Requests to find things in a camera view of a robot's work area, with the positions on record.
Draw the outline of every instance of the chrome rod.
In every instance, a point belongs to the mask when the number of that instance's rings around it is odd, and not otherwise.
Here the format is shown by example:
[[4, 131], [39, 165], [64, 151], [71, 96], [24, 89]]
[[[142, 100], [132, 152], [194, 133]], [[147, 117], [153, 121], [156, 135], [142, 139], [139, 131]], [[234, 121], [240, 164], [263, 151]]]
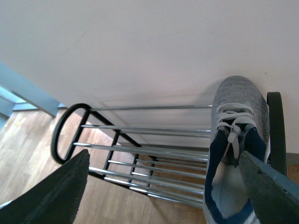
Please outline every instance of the chrome rod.
[[177, 200], [175, 198], [171, 198], [171, 197], [167, 197], [167, 196], [157, 196], [154, 194], [148, 194], [148, 196], [156, 197], [156, 198], [160, 198], [160, 199], [164, 199], [164, 200], [168, 200], [168, 201], [172, 201], [172, 202], [179, 202], [179, 203], [187, 204], [187, 205], [190, 205], [190, 206], [196, 207], [196, 208], [202, 208], [202, 203], [184, 202], [184, 201]]
[[177, 136], [177, 137], [194, 137], [194, 138], [210, 138], [211, 135], [203, 134], [172, 134], [172, 133], [158, 133], [158, 132], [134, 132], [134, 131], [121, 131], [125, 134], [145, 134], [145, 135], [162, 135], [162, 136]]
[[203, 151], [196, 151], [196, 150], [185, 150], [185, 149], [177, 149], [177, 148], [162, 148], [162, 147], [130, 147], [130, 146], [102, 146], [102, 145], [94, 145], [94, 144], [88, 144], [88, 143], [79, 143], [79, 142], [74, 142], [73, 143], [76, 146], [82, 146], [82, 147], [90, 147], [90, 146], [95, 146], [99, 147], [102, 149], [108, 149], [108, 150], [114, 150], [118, 151], [119, 148], [123, 148], [124, 150], [147, 150], [150, 152], [167, 152], [167, 153], [179, 153], [179, 154], [190, 154], [194, 156], [202, 156], [204, 158], [208, 157], [208, 152], [203, 152]]
[[133, 172], [132, 174], [137, 175], [137, 176], [145, 176], [145, 177], [148, 177], [148, 178], [153, 179], [153, 180], [163, 180], [163, 181], [167, 181], [167, 182], [181, 183], [181, 184], [185, 184], [189, 187], [202, 188], [202, 189], [205, 188], [204, 185], [197, 184], [197, 183], [178, 181], [178, 180], [174, 180], [174, 179], [169, 179], [169, 178], [164, 178], [164, 177], [159, 177], [159, 176], [146, 175], [146, 174], [140, 174], [140, 173], [136, 173], [136, 172]]
[[167, 159], [167, 158], [157, 158], [157, 160], [165, 161], [165, 162], [184, 163], [184, 164], [190, 164], [190, 165], [199, 166], [199, 167], [206, 167], [206, 163], [202, 163], [202, 162], [189, 162], [189, 161], [183, 161], [183, 160], [172, 160], [172, 159]]
[[191, 197], [191, 196], [186, 196], [186, 195], [182, 195], [182, 194], [177, 194], [171, 191], [167, 191], [167, 190], [163, 190], [163, 189], [159, 189], [159, 188], [151, 188], [151, 187], [146, 187], [140, 184], [136, 184], [136, 183], [129, 183], [126, 181], [121, 181], [121, 180], [117, 180], [117, 179], [113, 179], [110, 177], [104, 177], [105, 181], [109, 181], [109, 182], [115, 182], [115, 183], [120, 183], [126, 186], [132, 186], [132, 187], [137, 187], [139, 189], [143, 189], [143, 190], [151, 190], [155, 193], [163, 193], [163, 194], [168, 194], [168, 195], [173, 195], [176, 197], [180, 197], [183, 200], [188, 200], [188, 201], [194, 201], [194, 202], [203, 202], [202, 198], [196, 198], [196, 197]]
[[172, 149], [162, 149], [162, 148], [147, 148], [147, 147], [125, 147], [125, 146], [101, 146], [87, 143], [74, 142], [73, 145], [81, 146], [81, 147], [90, 147], [90, 148], [98, 148], [104, 150], [112, 150], [118, 152], [128, 152], [134, 154], [143, 154], [143, 155], [152, 155], [152, 156], [162, 156], [169, 158], [178, 158], [192, 161], [203, 161], [207, 162], [208, 155], [207, 154], [199, 154], [195, 151], [185, 151], [185, 154], [182, 152], [176, 152]]
[[141, 181], [141, 182], [150, 183], [150, 184], [154, 184], [154, 185], [161, 185], [161, 186], [165, 186], [165, 187], [169, 187], [169, 188], [174, 188], [174, 189], [179, 189], [179, 190], [183, 190], [183, 191], [187, 191], [187, 192], [192, 192], [194, 194], [200, 194], [200, 195], [204, 194], [203, 189], [193, 188], [193, 187], [188, 187], [188, 186], [182, 186], [182, 185], [175, 184], [175, 183], [152, 180], [152, 179], [142, 177], [142, 176], [136, 177], [136, 176], [133, 176], [133, 175], [122, 174], [122, 173], [113, 172], [113, 171], [104, 170], [104, 169], [99, 169], [99, 168], [94, 168], [94, 167], [89, 167], [89, 171], [96, 172], [96, 173], [101, 173], [101, 174], [106, 174], [106, 175], [118, 176], [118, 177], [121, 177], [121, 178], [126, 178], [126, 179], [129, 179], [129, 180], [133, 180], [133, 181]]
[[212, 105], [179, 105], [179, 106], [131, 106], [92, 108], [91, 111], [129, 111], [129, 110], [168, 110], [168, 109], [208, 109]]
[[177, 129], [164, 127], [132, 127], [132, 126], [114, 126], [114, 125], [81, 125], [85, 128], [113, 129], [113, 130], [143, 130], [143, 131], [165, 131], [179, 133], [210, 133], [211, 129]]
[[126, 167], [135, 167], [135, 168], [143, 168], [143, 169], [149, 169], [157, 172], [162, 172], [162, 173], [168, 173], [168, 174], [176, 174], [176, 175], [182, 175], [182, 176], [189, 176], [189, 177], [194, 177], [194, 178], [199, 178], [199, 179], [205, 179], [206, 175], [202, 174], [194, 174], [194, 173], [188, 173], [188, 172], [183, 172], [183, 171], [177, 171], [177, 170], [170, 170], [170, 169], [164, 169], [164, 168], [156, 168], [156, 167], [148, 167], [148, 166], [142, 166], [142, 165], [135, 165], [131, 163], [126, 163], [126, 162], [118, 162], [118, 161], [113, 161], [113, 160], [108, 160], [110, 164], [117, 164], [121, 166], [126, 166]]
[[140, 159], [137, 159], [136, 161], [138, 161], [138, 162], [145, 162], [145, 163], [151, 163], [151, 164], [157, 164], [157, 165], [166, 165], [166, 166], [173, 166], [173, 167], [180, 167], [180, 168], [186, 168], [186, 169], [194, 169], [194, 170], [206, 171], [206, 168], [192, 167], [192, 166], [186, 166], [186, 165], [180, 165], [180, 164], [173, 164], [173, 163], [168, 163], [168, 162], [158, 162], [158, 161], [140, 160]]

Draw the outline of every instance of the white shoelace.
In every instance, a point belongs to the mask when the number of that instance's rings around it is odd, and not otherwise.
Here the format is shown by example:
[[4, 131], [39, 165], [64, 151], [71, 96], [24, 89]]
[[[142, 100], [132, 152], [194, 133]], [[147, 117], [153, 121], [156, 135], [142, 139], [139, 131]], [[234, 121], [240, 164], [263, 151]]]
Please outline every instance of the white shoelace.
[[[226, 103], [217, 108], [218, 113], [218, 125], [225, 126], [230, 128], [230, 133], [228, 136], [228, 145], [224, 153], [224, 157], [228, 151], [230, 144], [233, 146], [234, 158], [238, 159], [240, 156], [240, 148], [238, 136], [241, 134], [241, 129], [236, 124], [251, 124], [253, 127], [256, 127], [256, 123], [253, 120], [253, 109], [246, 105], [240, 103]], [[230, 125], [224, 120], [233, 120], [233, 123]]]

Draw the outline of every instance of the black handle loop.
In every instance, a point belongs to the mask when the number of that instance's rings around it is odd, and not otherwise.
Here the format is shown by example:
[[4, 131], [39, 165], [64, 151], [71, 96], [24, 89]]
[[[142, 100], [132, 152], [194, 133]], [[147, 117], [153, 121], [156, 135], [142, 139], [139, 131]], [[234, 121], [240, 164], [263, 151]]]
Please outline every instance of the black handle loop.
[[[66, 153], [66, 155], [63, 159], [59, 156], [58, 149], [57, 149], [58, 148], [59, 135], [60, 135], [60, 132], [61, 132], [63, 126], [64, 126], [64, 123], [67, 121], [69, 116], [77, 109], [85, 109], [85, 113], [84, 113], [84, 115], [81, 119], [81, 122], [78, 126], [78, 129], [77, 129], [75, 135], [74, 135], [74, 138], [71, 142], [71, 145], [70, 145], [70, 147], [69, 147], [69, 149], [68, 149], [68, 151], [67, 151], [67, 153]], [[57, 125], [54, 129], [53, 138], [52, 138], [52, 142], [51, 142], [51, 154], [52, 154], [52, 157], [54, 158], [54, 160], [56, 162], [58, 162], [60, 164], [64, 164], [65, 162], [67, 162], [71, 158], [71, 156], [72, 156], [72, 154], [75, 150], [75, 146], [73, 145], [73, 142], [78, 141], [78, 139], [79, 139], [79, 137], [82, 133], [82, 130], [83, 130], [81, 125], [84, 125], [86, 123], [86, 121], [88, 119], [88, 116], [90, 114], [90, 109], [91, 109], [91, 107], [87, 104], [75, 104], [75, 105], [71, 106], [69, 109], [67, 109], [67, 111], [61, 116], [60, 120], [58, 121], [58, 123], [57, 123]]]
[[271, 166], [286, 175], [285, 122], [280, 93], [268, 92], [267, 103], [270, 117]]

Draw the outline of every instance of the shoe insole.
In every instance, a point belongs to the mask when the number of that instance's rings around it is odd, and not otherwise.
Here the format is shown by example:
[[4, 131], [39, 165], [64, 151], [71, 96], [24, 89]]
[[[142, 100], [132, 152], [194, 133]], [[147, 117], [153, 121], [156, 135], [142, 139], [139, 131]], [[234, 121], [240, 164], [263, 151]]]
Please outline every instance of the shoe insole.
[[220, 162], [212, 186], [212, 198], [223, 218], [240, 212], [248, 201], [239, 166]]

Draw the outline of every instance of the gray sneaker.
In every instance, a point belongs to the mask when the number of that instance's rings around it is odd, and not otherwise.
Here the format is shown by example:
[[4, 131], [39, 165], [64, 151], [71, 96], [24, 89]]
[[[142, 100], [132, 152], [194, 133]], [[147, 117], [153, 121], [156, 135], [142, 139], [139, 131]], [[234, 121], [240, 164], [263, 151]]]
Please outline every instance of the gray sneaker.
[[248, 79], [232, 76], [219, 86], [212, 108], [212, 133], [204, 213], [209, 224], [257, 223], [238, 167], [243, 150], [267, 161], [269, 112]]

